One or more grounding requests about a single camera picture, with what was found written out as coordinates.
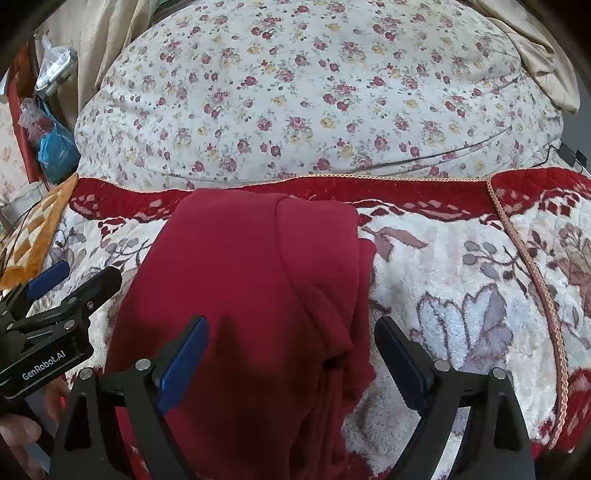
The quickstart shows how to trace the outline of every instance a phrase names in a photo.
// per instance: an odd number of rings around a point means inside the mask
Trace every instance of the white floral fabric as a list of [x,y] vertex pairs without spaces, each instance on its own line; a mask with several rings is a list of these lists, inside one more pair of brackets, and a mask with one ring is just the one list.
[[13,201],[28,183],[25,164],[12,128],[8,104],[0,103],[0,206]]
[[205,0],[124,50],[76,142],[82,176],[161,190],[483,177],[561,131],[509,38],[456,0]]

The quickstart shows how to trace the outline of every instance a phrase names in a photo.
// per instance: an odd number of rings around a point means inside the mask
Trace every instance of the human hand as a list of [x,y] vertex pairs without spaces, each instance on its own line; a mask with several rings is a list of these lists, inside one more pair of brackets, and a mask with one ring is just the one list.
[[[47,415],[57,424],[61,398],[67,397],[70,390],[63,380],[57,379],[46,385],[45,393]],[[20,415],[4,415],[0,417],[0,434],[26,473],[33,480],[43,479],[43,469],[24,449],[25,445],[35,443],[41,436],[41,427],[37,422]]]

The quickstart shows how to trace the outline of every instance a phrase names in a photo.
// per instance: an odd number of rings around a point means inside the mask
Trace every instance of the red cloth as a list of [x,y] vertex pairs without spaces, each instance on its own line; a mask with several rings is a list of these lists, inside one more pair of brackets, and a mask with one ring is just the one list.
[[22,160],[25,163],[25,172],[29,183],[44,179],[41,167],[37,162],[37,155],[29,145],[28,131],[18,124],[21,116],[21,102],[24,98],[33,95],[33,86],[35,80],[31,73],[31,63],[29,61],[28,50],[21,47],[17,56],[12,62],[11,78],[8,82],[8,105],[12,116],[12,128],[14,136],[17,138],[18,148],[21,151]]
[[[210,342],[167,422],[215,480],[331,479],[340,428],[374,378],[375,247],[338,202],[198,190],[160,232],[121,306],[106,370],[153,356],[196,314]],[[132,441],[122,421],[124,439]]]

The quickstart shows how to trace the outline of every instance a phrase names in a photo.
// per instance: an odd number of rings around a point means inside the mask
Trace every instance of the bedsheet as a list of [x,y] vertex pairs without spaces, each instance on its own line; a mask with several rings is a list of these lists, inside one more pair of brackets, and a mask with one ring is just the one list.
[[[548,445],[576,445],[591,419],[591,180],[553,167],[490,180],[326,176],[246,188],[353,204],[359,235],[378,251],[371,331],[377,318],[389,314],[433,358],[464,371],[505,368],[534,453]],[[121,300],[188,194],[137,193],[80,180],[45,263],[67,260],[72,273],[33,311],[59,304],[107,265],[122,271],[123,287],[92,316],[95,354],[70,375],[87,365],[104,366]],[[387,471],[418,422],[374,344],[371,362],[377,378],[342,430],[350,479]],[[466,419],[461,411],[435,478],[449,471]]]
[[8,104],[0,103],[0,206],[13,201],[28,184],[25,164],[12,129]]
[[81,176],[152,191],[483,177],[561,131],[511,40],[456,0],[220,0],[127,47],[76,143]]

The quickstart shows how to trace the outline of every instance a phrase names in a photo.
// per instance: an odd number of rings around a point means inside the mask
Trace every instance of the metal screw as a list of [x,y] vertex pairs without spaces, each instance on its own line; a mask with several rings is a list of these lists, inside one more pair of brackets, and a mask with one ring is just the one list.
[[82,370],[78,376],[82,379],[82,380],[88,380],[90,377],[92,377],[92,374],[95,371],[91,368],[85,368],[84,370]]
[[445,360],[437,360],[434,365],[440,372],[449,372],[449,369],[451,368],[450,364]]
[[147,370],[148,368],[150,368],[150,365],[152,365],[150,360],[148,360],[147,358],[142,358],[141,360],[138,360],[135,363],[135,368],[141,372],[143,370]]
[[496,367],[492,369],[492,374],[495,378],[499,380],[504,380],[507,376],[507,372],[505,372],[502,368]]

